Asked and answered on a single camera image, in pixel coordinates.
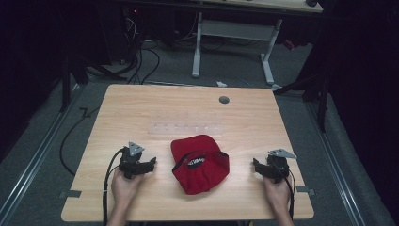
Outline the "clear plastic strip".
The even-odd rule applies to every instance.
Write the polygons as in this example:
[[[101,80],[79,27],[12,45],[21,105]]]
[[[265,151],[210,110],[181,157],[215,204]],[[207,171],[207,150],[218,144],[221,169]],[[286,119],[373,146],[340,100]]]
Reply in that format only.
[[[153,122],[149,133],[155,135],[221,135],[223,126],[212,123]]]

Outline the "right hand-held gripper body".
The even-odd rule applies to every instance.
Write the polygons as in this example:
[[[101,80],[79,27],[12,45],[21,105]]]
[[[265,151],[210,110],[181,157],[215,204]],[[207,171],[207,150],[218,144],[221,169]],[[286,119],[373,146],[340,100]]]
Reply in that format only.
[[[279,183],[282,179],[286,178],[290,172],[287,163],[288,158],[297,159],[297,156],[284,149],[269,151],[266,158],[268,167],[267,177],[273,179],[275,183]]]

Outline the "red baseball cap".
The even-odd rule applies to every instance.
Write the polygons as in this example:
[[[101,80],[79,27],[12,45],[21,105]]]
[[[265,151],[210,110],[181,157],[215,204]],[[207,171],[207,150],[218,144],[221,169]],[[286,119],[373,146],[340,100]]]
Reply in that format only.
[[[230,158],[208,135],[173,140],[172,173],[187,195],[208,192],[230,173]]]

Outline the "aluminium floor rail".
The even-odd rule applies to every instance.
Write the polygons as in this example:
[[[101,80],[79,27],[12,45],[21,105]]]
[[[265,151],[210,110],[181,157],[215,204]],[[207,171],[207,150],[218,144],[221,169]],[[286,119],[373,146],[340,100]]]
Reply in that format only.
[[[71,100],[64,110],[60,106],[62,88],[56,88],[33,115],[11,153],[0,163],[0,226],[7,226],[12,219],[84,88],[84,85],[72,87]]]
[[[353,226],[366,226],[363,215],[359,210],[358,204],[355,201],[352,189],[344,178],[343,171],[339,162],[333,152],[332,146],[328,140],[325,132],[322,131],[318,124],[317,113],[313,104],[305,103],[308,114],[311,117],[312,124],[321,140],[323,151],[327,159],[327,165],[330,169],[334,183],[338,189],[341,200],[345,207],[346,213],[349,216]]]

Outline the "grey tape piece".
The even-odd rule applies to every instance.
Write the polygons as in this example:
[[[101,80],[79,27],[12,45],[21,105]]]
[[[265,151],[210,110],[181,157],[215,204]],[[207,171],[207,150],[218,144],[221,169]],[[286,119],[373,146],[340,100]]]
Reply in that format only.
[[[315,195],[315,191],[312,188],[309,188],[307,186],[297,186],[296,187],[296,191],[299,193],[307,193],[310,196],[314,196]]]
[[[59,198],[80,198],[82,191],[78,190],[68,190],[68,191],[61,191],[58,195]]]

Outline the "black metal stand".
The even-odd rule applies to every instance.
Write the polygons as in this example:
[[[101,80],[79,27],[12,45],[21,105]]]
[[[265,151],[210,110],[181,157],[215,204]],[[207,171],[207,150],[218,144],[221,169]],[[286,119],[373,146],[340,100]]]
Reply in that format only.
[[[70,54],[62,62],[62,105],[61,112],[67,109],[71,99],[71,77],[78,85],[88,82],[84,59],[77,54]]]
[[[330,80],[330,73],[319,73],[310,75],[306,78],[300,78],[299,80],[291,83],[285,87],[274,90],[275,95],[281,95],[289,90],[304,88],[302,94],[302,100],[304,102],[318,102],[318,110],[316,114],[316,122],[319,129],[325,133],[325,116],[327,112],[327,94],[328,85]]]

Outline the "person's left hand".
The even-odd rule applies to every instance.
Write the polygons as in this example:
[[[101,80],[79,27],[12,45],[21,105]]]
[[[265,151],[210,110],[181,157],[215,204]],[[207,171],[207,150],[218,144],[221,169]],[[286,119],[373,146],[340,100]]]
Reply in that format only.
[[[127,179],[122,172],[116,169],[111,185],[115,205],[129,206],[143,178],[144,175],[140,174],[133,179]]]

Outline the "white-legged wooden desk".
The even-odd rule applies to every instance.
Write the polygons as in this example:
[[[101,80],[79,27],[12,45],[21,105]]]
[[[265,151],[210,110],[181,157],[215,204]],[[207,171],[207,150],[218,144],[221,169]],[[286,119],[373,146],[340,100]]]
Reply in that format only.
[[[125,0],[143,7],[172,9],[192,9],[198,13],[196,49],[193,58],[192,76],[200,76],[201,41],[204,36],[233,38],[242,40],[260,40],[268,43],[265,52],[260,54],[263,74],[268,85],[275,84],[269,58],[279,35],[284,16],[319,16],[323,7],[306,4],[306,0]],[[234,22],[232,19],[204,19],[208,11],[230,14],[243,13],[245,16],[262,14],[277,16],[273,24]]]

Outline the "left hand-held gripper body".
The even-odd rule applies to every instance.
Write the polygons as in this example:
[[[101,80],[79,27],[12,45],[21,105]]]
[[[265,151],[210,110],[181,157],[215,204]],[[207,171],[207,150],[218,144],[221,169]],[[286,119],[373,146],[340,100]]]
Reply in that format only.
[[[119,169],[127,179],[132,179],[136,175],[144,174],[143,166],[140,158],[144,148],[133,141],[130,141],[127,147],[122,149],[122,157],[120,158]]]

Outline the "person's right hand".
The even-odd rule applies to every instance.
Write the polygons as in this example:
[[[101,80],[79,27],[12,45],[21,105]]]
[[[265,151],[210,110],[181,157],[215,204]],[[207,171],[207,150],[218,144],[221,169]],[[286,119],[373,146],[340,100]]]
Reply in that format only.
[[[266,198],[272,209],[277,212],[287,211],[291,199],[291,189],[286,182],[275,183],[272,179],[264,177]]]

